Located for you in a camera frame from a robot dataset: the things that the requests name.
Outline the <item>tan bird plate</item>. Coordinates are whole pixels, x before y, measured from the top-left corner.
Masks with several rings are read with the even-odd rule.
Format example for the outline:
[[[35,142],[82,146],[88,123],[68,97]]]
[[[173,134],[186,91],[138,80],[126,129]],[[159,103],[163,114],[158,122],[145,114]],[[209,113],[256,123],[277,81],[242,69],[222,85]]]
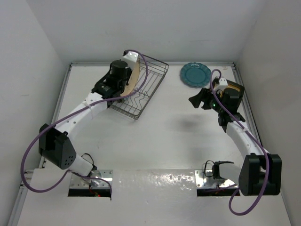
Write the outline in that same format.
[[[140,60],[138,60],[135,63],[134,69],[132,70],[129,81],[127,82],[127,85],[125,86],[125,90],[120,95],[121,97],[127,96],[132,93],[132,91],[134,90],[134,88],[138,82],[139,76],[140,76]]]

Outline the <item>black square amber plate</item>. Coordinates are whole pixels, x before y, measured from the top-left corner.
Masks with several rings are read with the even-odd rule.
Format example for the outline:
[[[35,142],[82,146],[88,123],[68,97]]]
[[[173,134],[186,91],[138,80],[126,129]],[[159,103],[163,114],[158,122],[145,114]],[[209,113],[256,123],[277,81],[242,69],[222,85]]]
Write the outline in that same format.
[[[228,83],[227,87],[236,90],[240,97],[242,97],[244,95],[244,92],[245,92],[244,86],[242,86],[238,83],[235,83],[233,81],[230,81],[230,80],[227,80],[227,83]]]

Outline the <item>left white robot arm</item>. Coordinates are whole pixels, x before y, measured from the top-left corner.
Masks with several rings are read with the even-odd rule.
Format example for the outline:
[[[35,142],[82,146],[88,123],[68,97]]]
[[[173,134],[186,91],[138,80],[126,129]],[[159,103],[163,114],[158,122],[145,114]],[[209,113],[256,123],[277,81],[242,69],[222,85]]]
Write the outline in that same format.
[[[134,63],[124,60],[113,61],[109,71],[94,85],[84,101],[71,111],[71,117],[39,138],[40,155],[62,170],[71,170],[87,177],[95,166],[77,154],[72,143],[95,116],[121,96],[134,66]]]

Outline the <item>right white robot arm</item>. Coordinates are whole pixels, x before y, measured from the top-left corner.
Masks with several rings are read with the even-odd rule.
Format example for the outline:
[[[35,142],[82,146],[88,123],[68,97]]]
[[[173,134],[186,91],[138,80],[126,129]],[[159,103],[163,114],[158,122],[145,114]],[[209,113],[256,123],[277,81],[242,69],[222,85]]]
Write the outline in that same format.
[[[258,195],[264,183],[266,188],[263,195],[278,195],[282,160],[279,155],[261,149],[253,140],[244,117],[238,112],[244,91],[244,88],[226,88],[217,90],[213,95],[210,89],[202,88],[197,95],[189,98],[194,108],[212,109],[218,113],[219,125],[244,158],[240,168],[231,161],[214,162],[211,177],[230,179],[245,196]]]

